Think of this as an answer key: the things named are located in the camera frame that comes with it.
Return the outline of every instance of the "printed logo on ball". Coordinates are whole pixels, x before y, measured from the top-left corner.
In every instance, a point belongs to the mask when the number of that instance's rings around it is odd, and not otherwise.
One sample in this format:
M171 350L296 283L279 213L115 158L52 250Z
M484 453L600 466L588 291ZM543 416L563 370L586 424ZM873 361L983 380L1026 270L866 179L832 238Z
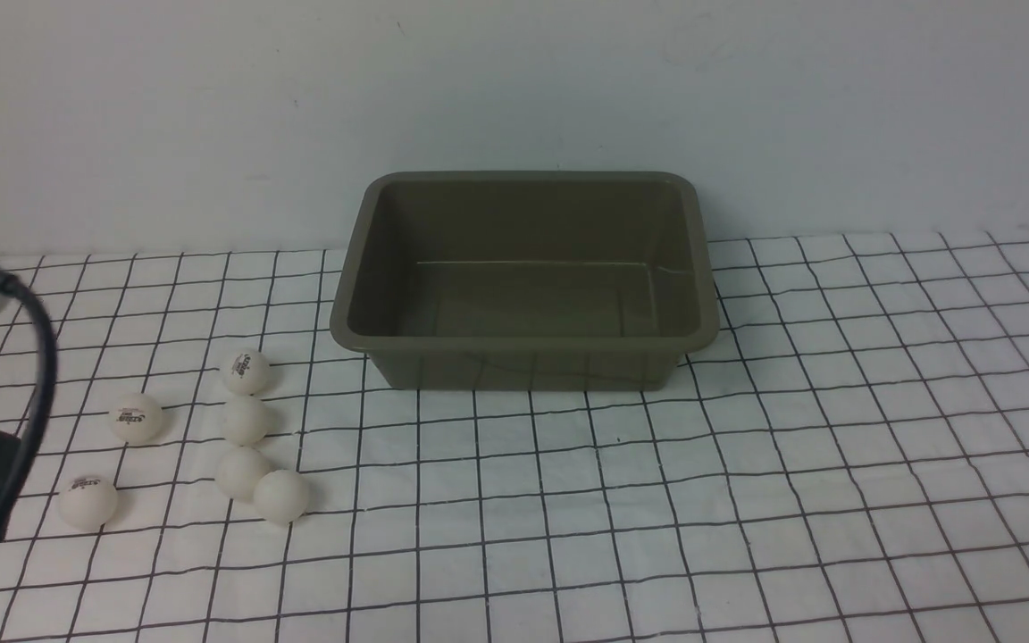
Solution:
M248 363L251 361L251 355L241 355L236 362L233 362L233 372L237 373L238 378L244 378L245 370L248 370Z
M83 486L95 486L101 481L101 478L78 478L74 480L73 485L70 485L70 490L81 489Z
M119 423L143 423L145 421L145 413L142 413L139 408L122 408L118 412L118 422Z

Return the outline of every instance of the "plastic tray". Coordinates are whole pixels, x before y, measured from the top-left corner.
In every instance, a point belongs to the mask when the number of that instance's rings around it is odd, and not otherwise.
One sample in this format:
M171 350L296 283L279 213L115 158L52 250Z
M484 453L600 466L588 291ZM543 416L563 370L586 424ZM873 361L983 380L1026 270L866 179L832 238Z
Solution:
M660 388L717 335L697 193L650 172L384 176L330 326L401 389Z

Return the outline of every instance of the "olive green tray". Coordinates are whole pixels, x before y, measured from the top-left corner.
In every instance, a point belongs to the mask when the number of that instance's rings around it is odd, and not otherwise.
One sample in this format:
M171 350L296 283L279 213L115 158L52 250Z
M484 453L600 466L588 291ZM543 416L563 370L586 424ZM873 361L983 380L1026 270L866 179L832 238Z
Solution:
M660 388L717 335L697 193L652 172L384 176L330 326L401 389Z

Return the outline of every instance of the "table surface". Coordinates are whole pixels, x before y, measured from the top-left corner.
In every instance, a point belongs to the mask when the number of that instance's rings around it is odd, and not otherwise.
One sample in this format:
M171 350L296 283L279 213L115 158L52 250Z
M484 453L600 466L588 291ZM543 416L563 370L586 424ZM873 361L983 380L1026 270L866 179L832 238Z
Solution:
M58 321L0 640L1029 640L1029 231L710 245L717 342L662 391L389 390L327 332L343 251L7 257ZM291 528L212 481L260 347ZM0 429L33 384L0 316ZM143 390L155 443L105 413ZM115 480L77 533L55 492Z

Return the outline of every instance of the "black grid line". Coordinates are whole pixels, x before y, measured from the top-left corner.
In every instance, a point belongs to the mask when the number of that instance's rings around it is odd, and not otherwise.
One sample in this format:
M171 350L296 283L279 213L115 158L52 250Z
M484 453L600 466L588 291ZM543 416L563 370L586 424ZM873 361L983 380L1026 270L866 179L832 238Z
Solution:
M320 288L322 288L323 285L323 265L325 265L325 260L327 260L327 257L328 257L328 251L322 251L320 253L320 273L319 276L317 277L317 284L315 284L315 290L317 290L318 300L319 298L323 297L323 293L320 292ZM275 265L277 265L277 257L274 257L273 265L275 269ZM315 305L315 317L317 318L320 317L319 301L317 301L317 305ZM315 355L315 338L317 338L317 335L315 333L312 333L312 346L310 347L311 350L310 355ZM312 390L311 367L309 367L308 369L308 378L304 383L304 392L306 392L307 394L307 392L310 390ZM299 418L299 429L297 429L297 431L294 432L297 435L297 444L296 444L296 467L293 468L293 471L296 472L301 471L301 463L304 456L304 432L306 432L306 428L308 427L307 401L308 400L306 400L306 403L304 403L301 408L301 418ZM288 552L291 549L292 544L293 544L293 528L291 528L290 525L288 527L288 536L285 537L285 557L283 557L283 561L281 562L281 584L279 585L281 587L281 594L277 595L277 614L281 614L281 612L283 611L283 604L285 604L285 581L288 578ZM281 618L278 618L277 623L275 623L275 639L277 640L278 643L279 640L281 640L281 620L282 620Z
M280 260L280 259L281 259L281 252L278 251L273 256L273 277L274 278L275 278L275 275L277 274L277 261ZM227 267L227 265L228 265L228 259L225 259L225 267ZM275 279L273 281L269 282L269 296L265 299L264 319L262 319L262 321L260 322L260 340L257 342L257 347L256 347L256 349L260 350L260 351L264 350L264 330L268 329L268 326L269 326L269 311L270 311L270 306L269 305L271 303L271 301L273 301L273 287L274 287L274 284L275 284ZM215 601L216 601L216 598L217 598L217 578L220 576L220 560L221 560L221 558L224 557L225 538L228 538L228 526L232 524L232 521L229 521L229 519L233 516L233 508L234 508L234 500L233 499L228 499L228 504L227 504L227 507L225 508L224 526L221 526L221 528L220 528L220 548L217 549L217 565L216 565L216 569L213 569L213 584L212 584L211 588L209 588L209 607L208 607L208 611L205 614L205 618L206 618L206 621L205 621L205 632L201 635L201 640L203 640L203 642L207 642L209 640L209 623L212 622L212 618L213 618L213 604L215 604Z
M546 486L542 477L542 452L538 449L538 423L534 419L534 394L526 394L527 408L531 412L531 438L534 439L534 465L535 473L538 473L538 505L542 509L542 529L546 540L546 564L551 566L551 595L555 599L555 626L559 628L559 640L566 640L563 635L563 607L559 603L559 575L555 569L555 548L551 546L551 512L546 509ZM609 516L609 503L603 497L606 504L606 515ZM478 501L478 521L484 522L486 517L483 513L483 501ZM622 577L622 564L617 564L617 577Z
M226 255L226 257L225 257L224 274L228 274L228 260L229 259L232 259L232 254ZM220 286L220 292L217 293L218 301L220 300L220 296L223 293L224 293L224 285L221 285ZM215 315L213 315L213 324L216 324L216 316ZM211 347L212 347L212 343L211 342L206 343L206 346L205 346L205 357L203 359L203 362L208 362L208 359L209 359L209 348L211 348ZM198 395L198 391L200 391L200 384L201 384L200 379L201 379L202 376L204 376L204 371L203 371L203 373L201 373L201 376L198 376L197 386L192 387L192 401L193 402L197 402L197 395ZM182 440L180 440L182 443L180 444L179 452L177 452L177 465L176 465L176 468L174 469L174 479L176 479L179 476L179 474L180 474L180 467L182 467L182 464L184 463L185 438L188 437L188 430L189 430L189 428L192 428L193 409L196 407L197 407L196 403L193 403L192 405L189 405L188 415L185 418L185 428L182 431ZM146 583L146 586L145 586L145 599L143 599L143 601L142 601L142 609L140 609L140 612L139 612L139 615L138 615L138 631L136 631L136 632L140 632L140 628L142 628L142 623L145 622L145 610L148 607L148 603L150 603L150 595L153 592L153 577L155 575L154 573L156 572L156 569L158 569L159 557L161 557L161 544L163 544L163 542L165 541L165 530L166 530L166 527L168 526L168 522L169 522L169 511L171 511L171 509L173 508L173 500L174 500L174 497L175 497L175 493L174 492L176 492L176 489L177 489L176 485L173 485L173 486L171 486L171 488L169 488L169 496L167 497L166 504L165 504L165 515L163 517L161 517L161 527L159 527L159 532L158 532L158 541L156 541L156 545L153 548L153 562L150 564L150 580L148 580L148 582Z
M863 264L860 263L860 259L858 259L858 257L855 257L855 261L856 261L857 267L860 269L860 273L864 276L864 280L867 281L868 280L868 275L866 273L864 273ZM875 289L873 289L873 295L874 296L876 295ZM824 296L825 297L825 301L826 301L826 295L824 295L824 293L821 293L821 296ZM841 322L838 321L836 326L837 326L837 329L840 330L841 335L843 337L843 341L844 341L845 345L849 346L849 347L852 347L852 342L849 342L849 337L847 336L847 334L845 334L844 327L841 325ZM907 347L903 347L903 352L908 353ZM857 368L861 369L861 371L863 371L863 366L861 365L860 359L858 359L855 351L852 350L852 349L850 349L850 354L852 355L853 361L856 362ZM917 370L919 369L919 366L916 365L914 359L912 359L912 365L914 365ZM946 416L945 413L944 413L944 410L943 410L943 407L938 406L938 401L935 399L934 394L932 394L931 388L928 388L928 387L925 387L925 388L927 388L928 395L931 396L931 401L933 403L935 403L935 407L936 407L936 410L938 412L938 416L939 417ZM871 400L873 400L873 402L876 405L876 408L878 408L879 412L881 412L881 416L883 416L884 421L887 423L887 428L889 428L889 431L891 432L891 440L893 440L893 442L899 449L899 456L901 456L903 458L903 460L907 460L908 459L907 452L903 451L903 445L901 443L899 443L897 435L895 435L895 431L891 430L891 424L890 424L890 421L889 421L889 417L887 417L887 412L884 409L884 406L881 403L881 400L879 400L878 395L876 395L876 390L873 387L873 384L868 384L868 392L871 394ZM961 449L961 446L963 446L963 444L961 444L961 442L959 441L959 438L958 438L957 435L955 436L955 440L956 440L956 443L960 444L960 449ZM928 493L927 493L927 486L924 484L924 480L922 478L920 478L920 476L918 475L918 473L916 473L915 468L914 467L908 467L908 470L911 472L912 478L915 478L917 486L919 486L919 492L923 494L924 498L929 497ZM960 565L960 563L959 563L959 557L958 557L958 555L955 553L954 548L952 548L952 546L951 546L951 537L948 536L947 530L944 529L944 523L939 521L938 513L935 512L935 508L931 507L930 504L928 504L928 510L930 510L930 512L931 512L932 520L935 521L935 528L938 529L939 536L944 538L944 541L948 545L948 549L951 549L951 559L952 559L952 561L955 562L956 569L959 569L959 574L961 575L961 577L963 577L963 581L967 585L967 592L969 592L971 594L971 596L977 596L978 597L978 595L975 594L974 585L971 585L971 579L968 578L967 572L963 569L963 566ZM980 607L979 613L980 613L981 617L983 617L984 622L987 626L987 630L990 631L990 633L992 633L992 637L995 638L995 640L999 640L998 635L995 632L995 627L992 626L992 622L987 617L987 612L984 611L983 606Z
M754 260L756 260L756 249L754 248L754 245L752 245L751 241L750 241L750 243L748 243L748 251L750 253L752 253L752 255L754 256ZM805 256L804 255L804 247L801 248L801 256ZM761 280L764 280L764 273L761 273ZM824 300L824 305L828 306L829 309L831 309L831 306L829 306L829 302L828 302L828 300L826 300L826 298ZM776 313L778 315L780 314L779 307L777 307ZM788 345L792 347L793 351L795 351L795 337L793 337L791 333L788 333ZM809 367L805 365L804 361L799 361L799 362L801 363L801 371L802 371L802 373L804 373L805 382L809 385L809 387L812 390L816 390L816 387L814 387L813 383L812 383L812 376L809 374ZM751 382L751 380L752 380L751 373L748 374L748 379L750 379L750 382ZM826 426L828 426L829 428L831 428L832 427L832 423L830 423L829 420L828 420L828 412L824 408L824 402L821 402L820 397L816 398L816 406L818 408L820 408L820 415L823 418L824 423L826 424ZM860 489L860 481L858 481L856 479L856 476L853 475L853 469L850 468L847 465L847 461L849 461L849 460L847 460L847 457L844 455L844 448L841 444L840 436L838 436L837 432L833 431L833 430L830 430L829 434L832 436L832 443L836 444L837 455L840 457L841 463L845 464L844 468L847 471L847 473L849 473L849 480L852 481L852 485L854 486L855 491L856 491L856 495L860 498L861 504L865 504L864 493L863 493L863 490ZM781 468L785 468L785 465L784 465L784 456L780 455L780 444L777 443L776 440L773 440L773 444L776 446L777 453L779 453L779 457L781 459ZM903 455L903 460L907 460L907 455ZM795 487L790 484L789 485L789 489L792 490L793 496L796 496L796 503L797 503L797 505L800 505L802 503L802 501L801 501L801 498L800 498L800 494L797 494L796 491L795 491ZM887 552L887 545L884 544L884 539L881 537L881 533L879 533L879 530L876 528L876 520L873 516L873 511L866 510L864 512L864 515L866 517L868 517L868 526L871 528L871 532L873 532L873 537L876 539L876 544L878 544L879 548L881 548L881 552L883 553L885 562L887 563L887 569L889 569L889 573L891 574L891 580L893 580L895 582L895 586L898 590L899 598L901 598L903 600L903 606L906 606L907 609L908 609L908 611L910 611L911 610L911 603L908 603L908 594L903 590L902 583L899 582L899 577L895 573L895 566L891 564L890 555ZM808 526L808 519L807 517L806 517L805 524L806 524L806 526ZM813 549L816 550L817 557L820 557L820 548L818 548L818 545L816 543L816 538L814 538L812 536L812 528L811 528L811 526L808 526L808 529L809 529L809 538L811 538L811 540L812 540ZM841 618L844 619L844 613L843 613L843 611L841 610L841 607L840 607L840 599L837 599L837 590L835 590L833 586L831 585L831 581L829 581L828 575L826 575L826 573L824 575L824 581L828 582L829 593L832 594L833 599L836 599L836 601L837 601L837 610L841 611ZM852 633L850 632L849 628L847 627L846 619L843 622L844 622L845 635L847 636L847 638L849 638L849 640L852 640ZM919 630L919 623L916 622L915 619L912 619L912 623L914 623L914 627L916 628L916 634L919 636L919 639L922 640L922 642L923 642L923 640L924 640L924 633Z
M709 420L709 410L706 410L706 403L703 402L701 398L701 383L698 382L698 374L695 373L691 367L689 369L689 376L694 379L694 389L697 389L698 391L698 403L701 406L701 414L704 417L704 419L706 419L706 425L709 426L709 435L712 436L712 442L714 442L714 449L717 450L717 459L720 461L721 471L725 473L725 477L728 478L728 476L730 476L730 470L728 470L728 464L725 461L725 452L722 451L721 444L717 439L717 430L715 430L715 428L712 427L712 423ZM765 612L765 619L767 619L769 626L772 627L773 612L769 610L769 598L767 595L765 595L765 585L760 581L760 574L758 573L759 570L756 569L756 559L752 557L752 544L750 541L748 541L748 533L746 531L746 523L748 522L748 519L745 517L744 520L742 520L741 517L741 506L738 504L738 501L736 501L736 495L733 493L733 485L726 485L726 492L728 492L728 501L730 501L731 504L733 505L733 515L736 516L735 521L736 525L738 525L738 529L741 530L741 540L744 541L744 551L748 557L748 566L751 567L752 572L754 573L754 579L756 581L756 593L758 593L760 598L760 609L764 610ZM700 603L698 604L699 612L704 612L709 609L721 609L721 607L703 606ZM780 643L781 638L780 635L777 634L776 627L772 627L771 632L773 633L773 640L775 640L776 643Z
M130 270L127 270L127 272L126 272L126 282L127 282L127 284L128 284L128 282L130 282L130 273L132 272L132 260L130 261L130 264L131 264ZM81 272L78 272L78 285L81 284L81 278L82 278L83 274L85 274L84 270L81 270ZM37 279L37 270L36 270L36 273L34 273L34 278ZM113 328L113 322L110 322L110 326L106 330L106 337L109 337L109 332L110 332L110 329L112 329L112 328ZM55 330L55 337L61 338L61 336L62 336L62 322L60 322L60 324L58 324L58 329ZM9 337L9 333L6 334L5 337L3 338L3 346L5 346L5 341L7 341L7 337ZM98 361L94 363L94 371L95 371L95 373L98 373L98 366L101 366L101 363L102 363L102 355L98 354ZM84 406L85 406L85 399L90 395L91 386L92 386L91 383L87 383L85 385L85 394L82 395L82 402L81 402L81 406L78 407L78 413L80 413L84 408ZM80 423L80 419L74 421L73 428L70 430L71 440L73 439L73 435L75 434L75 432L78 431L78 424L79 423ZM63 471L64 467L65 467L65 460L63 459L61 461L61 463L58 463L58 474L55 475L55 480L59 480L59 479L62 478L62 471ZM42 516L39 519L39 522L37 522L37 528L34 529L34 533L36 533L36 535L39 534L39 533L41 533L42 525L44 524L46 515L48 515L48 513L50 511L50 504L51 504L51 502L52 502L52 498L46 498L45 499L45 506L44 506L44 509L42 510ZM17 588L20 588L20 585L22 584L22 582L24 582L24 578L25 578L25 575L26 575L26 563L28 563L28 561L30 561L30 557L31 557L32 552L34 552L34 545L36 543L37 543L36 540L32 540L30 542L30 544L28 546L26 546L26 555L25 555L25 558L24 558L24 564L22 565L22 570L20 570L20 572L17 573L17 583L16 583L16 586L15 586L15 588L13 588L11 591L10 601L7 603L7 607L5 607L5 611L3 612L3 622L0 623L0 639L2 639L3 636L5 635L5 628L7 628L7 623L10 621L10 610L11 610L11 607L13 606L13 604L15 604L15 599L17 598Z
M752 244L751 243L748 244L748 251L754 252L754 249L752 249ZM760 273L760 269L756 269L756 272L758 272L758 274L760 274L760 280L764 281L765 282L765 286L768 287L769 282L765 281L765 274ZM728 317L728 311L725 310L725 301L720 296L718 296L718 306L720 306L722 313L725 314L725 316ZM773 300L773 306L777 306L776 305L776 299ZM733 343L736 346L736 351L738 351L738 355L740 355L741 357L744 357L744 351L741 349L741 342L738 341L738 338L735 337L735 342L733 342ZM788 343L792 343L792 337L791 336L788 337ZM760 406L760 413L764 413L765 418L769 418L769 408L765 407L765 400L760 396L760 391L758 390L759 387L756 386L755 379L752 376L752 370L748 368L748 363L747 362L744 362L742 365L744 367L744 371L746 371L746 376L748 377L748 381L752 383L752 389L754 390L754 397L756 398L756 405ZM781 446L780 446L780 444L777 443L777 441L776 441L776 435L773 434L772 431L769 431L769 436L771 436L771 438L773 440L773 449L776 450L776 459L780 461L781 469L784 469L784 456L781 453ZM792 485L792 478L789 478L788 475L785 475L784 479L788 480L788 491L792 493L792 498L796 501L797 507L801 507L801 505L802 505L801 492L797 492L795 486ZM816 544L816 536L813 536L812 525L809 524L809 516L802 516L802 520L804 521L805 531L809 533L809 543L812 544L812 550L816 555L816 563L817 563L818 567L820 567L820 573L821 573L821 575L824 576L824 585L826 586L826 588L828 588L828 594L832 596L832 603L836 606L836 611L837 611L838 614L840 614L840 617L841 617L841 628L844 630L844 636L846 636L846 638L849 639L849 641L851 641L852 640L852 632L849 630L849 621L847 621L847 619L844 618L844 610L841 609L841 600L837 597L837 590L835 590L833 586L832 586L831 578L828 578L828 571L826 571L824 569L823 557L822 557L822 555L820 552L820 545Z

